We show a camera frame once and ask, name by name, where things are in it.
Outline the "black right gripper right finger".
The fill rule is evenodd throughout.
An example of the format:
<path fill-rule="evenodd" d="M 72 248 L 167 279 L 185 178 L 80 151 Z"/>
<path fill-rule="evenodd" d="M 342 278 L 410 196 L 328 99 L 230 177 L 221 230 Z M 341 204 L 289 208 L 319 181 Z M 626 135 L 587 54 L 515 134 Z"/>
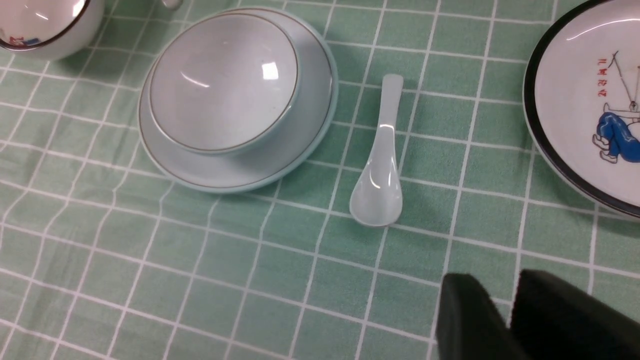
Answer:
<path fill-rule="evenodd" d="M 510 333 L 533 360 L 637 360 L 637 321 L 550 272 L 519 274 Z"/>

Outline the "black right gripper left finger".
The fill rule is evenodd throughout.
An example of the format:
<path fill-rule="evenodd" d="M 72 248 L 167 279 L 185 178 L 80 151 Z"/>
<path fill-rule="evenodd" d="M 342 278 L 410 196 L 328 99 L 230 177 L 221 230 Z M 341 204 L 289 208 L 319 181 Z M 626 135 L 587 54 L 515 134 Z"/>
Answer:
<path fill-rule="evenodd" d="M 441 283 L 435 337 L 441 360 L 528 360 L 489 293 L 472 275 Z"/>

